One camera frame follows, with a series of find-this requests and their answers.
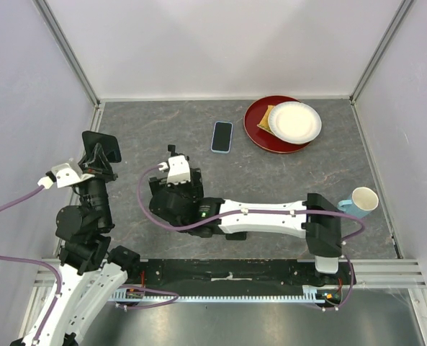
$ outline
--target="floor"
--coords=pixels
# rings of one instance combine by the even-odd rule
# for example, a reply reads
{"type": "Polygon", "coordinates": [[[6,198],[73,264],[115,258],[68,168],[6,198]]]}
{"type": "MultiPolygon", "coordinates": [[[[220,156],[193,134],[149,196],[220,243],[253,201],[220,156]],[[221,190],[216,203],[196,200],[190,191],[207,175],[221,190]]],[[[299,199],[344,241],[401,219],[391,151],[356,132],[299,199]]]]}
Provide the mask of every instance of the floor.
{"type": "MultiPolygon", "coordinates": [[[[119,179],[107,185],[116,228],[112,246],[119,244],[142,258],[311,258],[304,240],[281,234],[249,234],[246,241],[222,236],[201,239],[165,231],[153,225],[136,200],[136,182],[149,166],[168,158],[167,144],[189,155],[202,169],[205,196],[249,203],[304,200],[318,192],[336,204],[354,188],[374,189],[373,177],[348,100],[305,100],[322,118],[319,137],[290,155],[270,154],[253,144],[243,129],[250,100],[115,102],[104,108],[100,132],[117,137],[122,163],[114,165],[119,179]],[[234,124],[229,154],[210,151],[213,125],[234,124]]],[[[149,204],[149,186],[143,192],[149,204]]],[[[366,217],[367,230],[345,246],[357,259],[397,258],[379,207],[366,217]]],[[[343,233],[357,228],[343,222],[343,233]]]]}
{"type": "Polygon", "coordinates": [[[291,303],[106,306],[81,346],[424,346],[407,291],[356,290],[339,312],[291,303]]]}

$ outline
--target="white panel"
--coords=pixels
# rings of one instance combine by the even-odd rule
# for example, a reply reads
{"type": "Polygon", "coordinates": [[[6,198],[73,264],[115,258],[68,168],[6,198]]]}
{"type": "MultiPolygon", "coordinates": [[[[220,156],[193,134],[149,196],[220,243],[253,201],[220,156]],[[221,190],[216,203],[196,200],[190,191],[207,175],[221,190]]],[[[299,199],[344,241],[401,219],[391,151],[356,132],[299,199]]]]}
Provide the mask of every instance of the white panel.
{"type": "Polygon", "coordinates": [[[416,1],[359,100],[400,248],[427,283],[427,0],[416,1]]]}
{"type": "MultiPolygon", "coordinates": [[[[0,0],[0,205],[37,187],[53,165],[77,157],[93,106],[32,1],[0,0]]],[[[0,254],[51,257],[67,189],[51,189],[0,214],[0,254]]],[[[37,268],[0,262],[0,345],[18,336],[37,268]]]]}
{"type": "Polygon", "coordinates": [[[101,98],[349,95],[400,0],[49,0],[101,98]]]}

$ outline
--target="gray marble surface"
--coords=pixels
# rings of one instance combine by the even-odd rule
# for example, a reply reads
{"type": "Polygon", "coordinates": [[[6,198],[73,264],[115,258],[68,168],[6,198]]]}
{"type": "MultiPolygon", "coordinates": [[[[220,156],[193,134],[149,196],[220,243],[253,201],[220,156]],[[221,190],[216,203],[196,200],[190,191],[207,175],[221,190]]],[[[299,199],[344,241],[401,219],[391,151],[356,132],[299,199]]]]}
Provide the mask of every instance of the gray marble surface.
{"type": "MultiPolygon", "coordinates": [[[[100,132],[117,136],[122,163],[119,179],[107,185],[115,229],[112,246],[119,244],[142,258],[311,258],[302,239],[281,234],[248,234],[246,241],[223,236],[201,239],[153,225],[136,199],[138,177],[147,167],[168,158],[167,144],[189,155],[200,167],[205,196],[249,203],[304,200],[318,192],[336,204],[354,188],[374,188],[364,147],[347,100],[305,100],[318,111],[323,127],[319,137],[295,154],[271,154],[260,149],[243,129],[250,100],[115,102],[104,108],[100,132]],[[210,151],[215,121],[234,124],[229,154],[210,151]]],[[[146,185],[144,200],[149,204],[146,185]]],[[[358,259],[396,258],[382,209],[366,217],[367,230],[345,246],[358,259]]],[[[343,233],[358,226],[343,222],[343,233]]]]}

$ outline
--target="round red tray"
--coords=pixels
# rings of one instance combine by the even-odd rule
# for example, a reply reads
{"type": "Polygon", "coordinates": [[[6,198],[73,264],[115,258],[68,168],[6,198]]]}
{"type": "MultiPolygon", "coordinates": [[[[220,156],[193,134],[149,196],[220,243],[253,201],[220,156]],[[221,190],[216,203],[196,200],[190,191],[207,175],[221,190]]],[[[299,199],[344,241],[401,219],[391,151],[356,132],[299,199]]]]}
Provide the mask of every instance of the round red tray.
{"type": "Polygon", "coordinates": [[[288,96],[268,96],[255,101],[243,117],[243,126],[247,136],[260,148],[277,154],[290,154],[306,147],[310,142],[304,144],[291,144],[278,139],[276,136],[266,132],[257,125],[263,119],[268,106],[276,106],[279,103],[296,101],[288,96]]]}

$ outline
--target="blue cup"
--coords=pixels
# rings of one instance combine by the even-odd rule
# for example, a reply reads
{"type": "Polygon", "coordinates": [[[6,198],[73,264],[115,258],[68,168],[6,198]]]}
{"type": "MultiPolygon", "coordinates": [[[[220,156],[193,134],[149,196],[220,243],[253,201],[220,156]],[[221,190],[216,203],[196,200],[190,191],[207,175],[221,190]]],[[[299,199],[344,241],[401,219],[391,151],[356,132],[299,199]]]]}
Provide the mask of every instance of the blue cup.
{"type": "Polygon", "coordinates": [[[375,210],[378,204],[378,195],[372,189],[358,187],[347,200],[338,203],[338,209],[357,218],[364,218],[375,210]]]}

